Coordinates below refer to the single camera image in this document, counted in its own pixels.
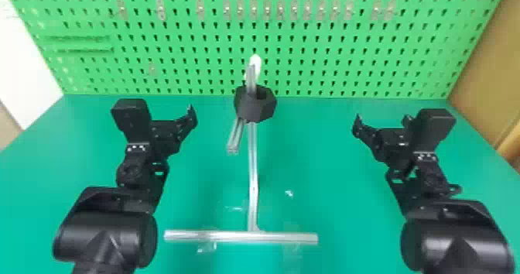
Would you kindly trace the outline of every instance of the vertical metal pole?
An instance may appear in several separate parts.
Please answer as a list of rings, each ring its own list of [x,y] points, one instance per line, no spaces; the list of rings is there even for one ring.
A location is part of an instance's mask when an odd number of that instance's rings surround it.
[[[255,65],[249,65],[245,72],[246,91],[256,96]],[[258,166],[256,157],[256,123],[248,123],[248,157],[249,157],[249,210],[248,231],[258,231]]]

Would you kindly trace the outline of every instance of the black cylindrical base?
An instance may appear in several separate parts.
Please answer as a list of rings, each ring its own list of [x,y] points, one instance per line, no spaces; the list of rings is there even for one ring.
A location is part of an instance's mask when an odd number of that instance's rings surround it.
[[[405,264],[427,274],[514,272],[511,250],[500,231],[442,221],[412,220],[401,233]]]
[[[153,216],[134,212],[79,212],[62,224],[54,257],[76,262],[74,273],[127,274],[146,267],[157,246]]]

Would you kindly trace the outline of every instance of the metal base bar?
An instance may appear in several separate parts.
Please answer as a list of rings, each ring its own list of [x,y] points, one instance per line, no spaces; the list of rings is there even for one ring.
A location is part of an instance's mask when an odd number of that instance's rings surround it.
[[[231,243],[260,244],[306,244],[317,245],[318,235],[305,232],[277,231],[186,231],[166,230],[165,241],[219,241]]]

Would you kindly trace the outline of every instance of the black hexagonal object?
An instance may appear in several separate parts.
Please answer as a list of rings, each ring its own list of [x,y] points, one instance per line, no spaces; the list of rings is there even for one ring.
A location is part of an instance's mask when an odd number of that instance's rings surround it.
[[[237,116],[248,122],[261,122],[275,113],[276,98],[271,89],[256,85],[256,98],[249,95],[245,86],[237,88],[234,94],[234,109]]]

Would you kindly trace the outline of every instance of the silver bracket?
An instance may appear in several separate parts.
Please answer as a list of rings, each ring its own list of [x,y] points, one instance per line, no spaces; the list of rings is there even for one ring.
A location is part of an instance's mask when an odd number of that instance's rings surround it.
[[[294,22],[298,19],[298,0],[291,0],[290,18]]]
[[[197,17],[199,20],[204,20],[204,1],[197,0],[197,5],[195,6]]]
[[[159,20],[166,20],[166,9],[164,8],[164,0],[156,0],[157,5],[157,16]]]
[[[244,0],[237,0],[237,19],[244,20]]]
[[[128,20],[128,13],[126,11],[125,2],[123,0],[117,0],[118,12],[124,20]]]
[[[310,15],[313,13],[313,1],[312,0],[306,0],[305,4],[303,5],[303,20],[309,21]]]
[[[251,20],[257,20],[258,19],[258,0],[251,0],[249,5],[251,6],[251,12],[249,13]]]
[[[271,19],[271,0],[264,0],[264,20],[267,22]]]
[[[283,14],[286,9],[286,3],[284,0],[278,0],[278,4],[276,5],[276,19],[283,20]]]
[[[345,13],[343,15],[344,20],[351,20],[354,14],[354,0],[347,0],[345,2]]]
[[[320,0],[318,2],[318,13],[316,14],[316,20],[322,21],[325,19],[325,13],[327,12],[325,8],[327,7],[327,2],[325,0]]]
[[[229,0],[224,0],[224,19],[231,20],[231,4]]]
[[[385,9],[385,21],[388,22],[394,17],[395,9],[397,8],[397,0],[388,1]]]
[[[372,9],[372,20],[378,20],[379,14],[381,14],[381,0],[375,0],[374,8]]]
[[[332,1],[332,11],[330,12],[330,20],[336,20],[340,16],[340,0]]]

